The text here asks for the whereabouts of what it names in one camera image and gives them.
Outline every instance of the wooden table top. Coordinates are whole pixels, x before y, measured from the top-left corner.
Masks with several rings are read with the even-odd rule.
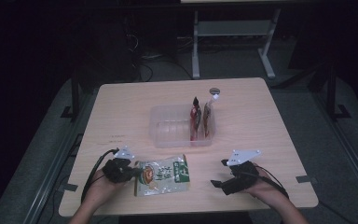
[[[211,98],[210,88],[221,91],[213,104],[216,133],[209,147],[156,148],[148,134],[150,109],[154,105],[191,104]],[[228,196],[210,180],[232,178],[222,159],[233,149],[259,149],[253,162],[266,168],[283,184],[297,207],[318,203],[310,182],[298,183],[307,175],[287,132],[280,113],[262,78],[233,78],[150,83],[108,84],[101,86],[91,112],[77,158],[68,180],[77,185],[66,190],[60,214],[72,216],[90,171],[108,149],[128,146],[137,161],[153,161],[185,154],[190,174],[188,191],[135,197],[134,178],[96,215],[141,215],[217,211],[246,211],[268,207],[246,193]]]

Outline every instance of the hand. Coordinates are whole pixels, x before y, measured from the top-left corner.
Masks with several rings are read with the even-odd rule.
[[[126,183],[113,183],[98,170],[91,181],[91,186],[87,191],[83,203],[92,204],[96,209],[106,203],[119,189]]]
[[[256,167],[259,175],[269,178],[269,175],[263,170]],[[252,196],[261,200],[266,205],[275,209],[282,218],[283,223],[285,224],[307,224],[308,221],[303,217],[303,215],[296,209],[296,207],[290,202],[286,196],[284,196],[280,191],[272,187],[269,183],[257,179],[255,184],[248,189],[244,190],[245,192],[250,193]]]
[[[256,170],[258,171],[260,176],[264,176],[268,179],[271,179],[263,169],[257,167],[256,163],[254,163],[254,166],[256,166]],[[287,198],[283,194],[281,194],[280,191],[278,191],[269,183],[263,181],[260,178],[257,179],[253,186],[248,189],[245,189],[244,191],[251,194],[253,197],[261,200],[266,205],[272,207],[275,205],[275,203],[278,203],[277,201],[287,200]]]
[[[69,223],[88,223],[94,212],[121,189],[126,183],[112,183],[102,170],[95,172],[83,203],[75,212]]]

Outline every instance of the person's right hand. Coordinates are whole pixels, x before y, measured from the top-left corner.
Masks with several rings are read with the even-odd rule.
[[[264,176],[270,179],[269,175],[261,168],[257,167],[257,164],[254,163],[256,169],[260,176]],[[260,178],[257,179],[255,184],[248,189],[244,190],[247,193],[250,193],[253,197],[261,200],[268,206],[274,207],[278,203],[277,201],[289,201],[280,191],[275,189],[269,183],[261,180]]]
[[[269,178],[269,175],[261,168],[256,167],[260,176]],[[302,214],[296,209],[296,207],[290,202],[286,196],[284,196],[280,191],[275,189],[269,183],[257,179],[255,184],[248,189],[244,190],[247,193],[250,193],[252,196],[261,200],[266,205],[270,206],[276,210],[285,224],[306,224],[308,221],[302,216]]]

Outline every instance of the clear plastic container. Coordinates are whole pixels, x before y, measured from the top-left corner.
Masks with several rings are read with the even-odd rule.
[[[156,147],[207,147],[215,133],[214,112],[208,118],[210,133],[205,137],[204,121],[198,129],[198,139],[190,141],[190,111],[193,105],[156,105],[151,108],[149,133]]]

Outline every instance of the snack bag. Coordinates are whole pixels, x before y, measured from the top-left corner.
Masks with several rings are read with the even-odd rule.
[[[144,171],[135,180],[135,196],[188,190],[190,176],[185,155],[159,161],[137,161]]]
[[[193,100],[193,107],[190,111],[190,141],[197,141],[199,137],[199,126],[201,121],[201,109],[197,97]]]

